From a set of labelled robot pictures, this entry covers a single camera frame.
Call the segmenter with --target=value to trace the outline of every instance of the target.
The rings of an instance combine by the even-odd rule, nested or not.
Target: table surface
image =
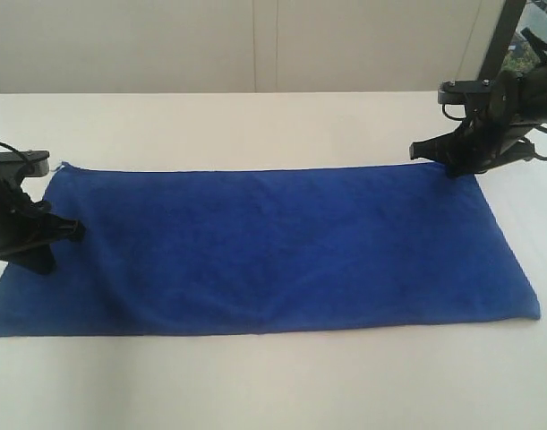
[[[432,92],[0,95],[0,140],[100,169],[400,164],[454,126]],[[541,321],[0,339],[0,430],[547,429],[547,163],[479,181]]]

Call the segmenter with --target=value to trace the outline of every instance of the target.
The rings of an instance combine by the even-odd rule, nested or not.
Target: blue towel
[[[473,176],[417,164],[138,173],[65,165],[57,270],[9,265],[0,336],[210,335],[537,319]]]

